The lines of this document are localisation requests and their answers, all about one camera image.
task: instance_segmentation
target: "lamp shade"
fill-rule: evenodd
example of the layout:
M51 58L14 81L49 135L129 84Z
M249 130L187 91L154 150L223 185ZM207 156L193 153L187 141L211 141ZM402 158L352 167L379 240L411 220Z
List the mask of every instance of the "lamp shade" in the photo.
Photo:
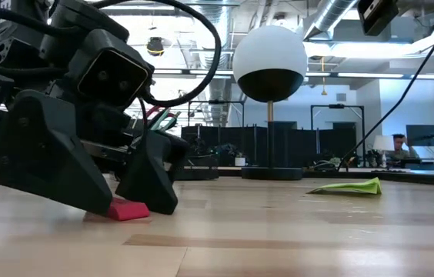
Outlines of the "lamp shade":
M381 151L393 151L395 150L395 145L393 144L393 136L391 135L377 135L374 140L375 150Z
M308 57L302 37L280 26L252 30L238 44L232 70L242 92L258 102L282 101L299 89Z

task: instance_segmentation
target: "wooden table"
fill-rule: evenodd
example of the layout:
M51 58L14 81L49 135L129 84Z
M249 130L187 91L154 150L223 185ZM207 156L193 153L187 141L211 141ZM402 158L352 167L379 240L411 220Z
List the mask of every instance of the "wooden table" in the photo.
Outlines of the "wooden table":
M123 223L0 187L0 277L434 276L434 186L306 194L347 181L179 182L174 215Z

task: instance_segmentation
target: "monitor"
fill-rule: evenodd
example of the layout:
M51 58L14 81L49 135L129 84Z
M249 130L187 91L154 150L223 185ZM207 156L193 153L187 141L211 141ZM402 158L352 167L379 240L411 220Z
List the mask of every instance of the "monitor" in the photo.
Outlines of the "monitor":
M407 144L434 146L434 125L407 125Z

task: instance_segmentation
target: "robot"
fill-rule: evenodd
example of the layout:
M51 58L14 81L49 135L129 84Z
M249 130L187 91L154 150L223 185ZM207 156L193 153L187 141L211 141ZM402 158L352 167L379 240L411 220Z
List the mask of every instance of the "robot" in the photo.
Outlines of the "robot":
M0 7L0 185L105 215L113 196L103 172L120 179L115 193L149 210L172 214L172 189L187 142L150 130L127 132L134 101L158 107L196 97L218 66L221 42L204 16L174 0L215 37L214 65L194 91L158 101L154 67L126 44L129 32L100 11L123 0L11 0Z

